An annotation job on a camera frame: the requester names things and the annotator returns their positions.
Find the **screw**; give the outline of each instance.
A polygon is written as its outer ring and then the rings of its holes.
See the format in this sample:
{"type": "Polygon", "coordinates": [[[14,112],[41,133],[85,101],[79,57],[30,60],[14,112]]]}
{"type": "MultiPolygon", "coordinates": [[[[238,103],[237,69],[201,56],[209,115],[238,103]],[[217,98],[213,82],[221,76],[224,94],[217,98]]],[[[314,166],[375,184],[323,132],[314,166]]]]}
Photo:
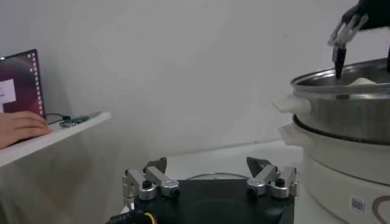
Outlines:
{"type": "Polygon", "coordinates": [[[149,189],[152,187],[152,182],[150,180],[144,180],[142,182],[142,188],[143,189],[149,189]]]}
{"type": "Polygon", "coordinates": [[[275,185],[277,187],[284,187],[285,186],[285,181],[281,178],[278,178],[276,181],[275,181],[275,185]]]}

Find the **stainless steel pot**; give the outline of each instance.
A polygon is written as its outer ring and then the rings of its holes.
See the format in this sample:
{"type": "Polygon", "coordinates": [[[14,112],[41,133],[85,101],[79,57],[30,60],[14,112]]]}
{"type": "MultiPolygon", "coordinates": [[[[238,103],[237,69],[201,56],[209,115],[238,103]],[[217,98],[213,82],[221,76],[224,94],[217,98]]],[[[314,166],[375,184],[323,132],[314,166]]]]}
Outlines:
{"type": "Polygon", "coordinates": [[[390,74],[386,63],[384,58],[346,66],[340,80],[335,79],[334,69],[300,76],[291,81],[294,94],[274,105],[281,112],[296,114],[309,131],[388,145],[390,74]],[[351,85],[362,78],[372,82],[351,85]]]}

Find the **white electric cooker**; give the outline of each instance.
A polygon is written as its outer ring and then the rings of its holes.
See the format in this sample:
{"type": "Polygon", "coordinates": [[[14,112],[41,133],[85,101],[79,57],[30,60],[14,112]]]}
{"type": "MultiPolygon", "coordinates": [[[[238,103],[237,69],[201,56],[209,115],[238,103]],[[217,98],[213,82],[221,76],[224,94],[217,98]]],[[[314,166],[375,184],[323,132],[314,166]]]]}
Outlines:
{"type": "Polygon", "coordinates": [[[303,148],[309,194],[348,223],[390,223],[390,74],[387,58],[328,69],[291,82],[274,102],[292,113],[279,132],[303,148]]]}

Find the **laptop screen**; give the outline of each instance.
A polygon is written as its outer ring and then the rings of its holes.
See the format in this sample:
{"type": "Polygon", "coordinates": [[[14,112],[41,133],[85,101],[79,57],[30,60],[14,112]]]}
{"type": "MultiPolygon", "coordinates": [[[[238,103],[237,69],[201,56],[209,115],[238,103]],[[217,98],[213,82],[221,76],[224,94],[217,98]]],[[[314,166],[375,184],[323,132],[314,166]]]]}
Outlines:
{"type": "Polygon", "coordinates": [[[0,57],[0,112],[45,116],[37,50],[0,57]]]}

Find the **white shelf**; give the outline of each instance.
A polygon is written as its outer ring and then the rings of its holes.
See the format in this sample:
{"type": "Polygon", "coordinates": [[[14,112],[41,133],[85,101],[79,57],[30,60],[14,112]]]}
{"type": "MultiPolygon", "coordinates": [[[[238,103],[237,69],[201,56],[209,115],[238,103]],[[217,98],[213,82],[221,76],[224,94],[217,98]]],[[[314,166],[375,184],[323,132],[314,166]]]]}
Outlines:
{"type": "Polygon", "coordinates": [[[53,145],[56,142],[59,142],[79,132],[82,132],[92,126],[100,124],[101,122],[106,121],[110,118],[110,112],[103,112],[100,115],[90,119],[89,121],[86,121],[71,128],[61,128],[59,126],[59,123],[50,125],[49,128],[53,130],[52,133],[45,136],[33,138],[24,142],[20,142],[0,150],[0,167],[8,163],[12,163],[15,160],[18,160],[27,155],[30,155],[31,153],[39,151],[49,145],[53,145]]]}

